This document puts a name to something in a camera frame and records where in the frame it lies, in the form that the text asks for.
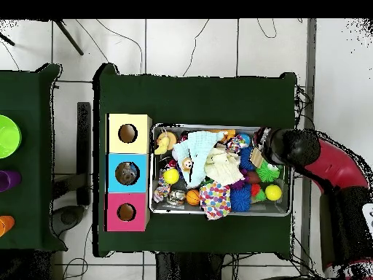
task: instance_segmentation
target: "yellow ball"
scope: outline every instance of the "yellow ball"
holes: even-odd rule
[[[281,198],[282,194],[281,188],[276,184],[270,184],[267,188],[265,188],[265,195],[267,196],[268,200],[276,201]]]
[[[175,184],[178,182],[178,170],[171,168],[163,173],[163,178],[168,184]]]

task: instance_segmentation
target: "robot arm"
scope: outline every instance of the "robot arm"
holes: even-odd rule
[[[317,131],[261,128],[253,141],[267,162],[292,167],[320,188],[321,255],[326,275],[335,276],[330,271],[339,269],[337,276],[346,280],[372,280],[373,233],[369,225],[373,212],[370,220],[364,216],[372,211],[367,206],[372,202],[367,181],[372,177],[370,167]]]

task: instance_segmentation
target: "green cloth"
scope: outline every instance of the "green cloth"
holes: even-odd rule
[[[14,120],[22,142],[0,170],[22,175],[17,187],[0,192],[0,216],[15,218],[15,226],[0,237],[0,249],[62,250],[50,230],[52,207],[51,87],[60,66],[44,65],[35,72],[0,71],[0,114]]]
[[[103,230],[106,113],[147,114],[153,123],[293,128],[297,79],[293,73],[281,77],[123,76],[112,64],[102,65],[94,78],[94,112],[100,104],[101,120],[98,251],[278,252],[288,257],[291,215],[208,222],[203,215],[152,213],[143,233]]]

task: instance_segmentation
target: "polka dot fabric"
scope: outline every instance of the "polka dot fabric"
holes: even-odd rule
[[[230,188],[217,182],[200,188],[200,204],[209,220],[225,217],[231,211]]]

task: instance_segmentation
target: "yellow box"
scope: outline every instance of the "yellow box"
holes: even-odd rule
[[[151,126],[152,119],[145,114],[109,114],[109,152],[122,154],[149,153]],[[131,133],[134,133],[134,140],[127,142],[133,136]]]

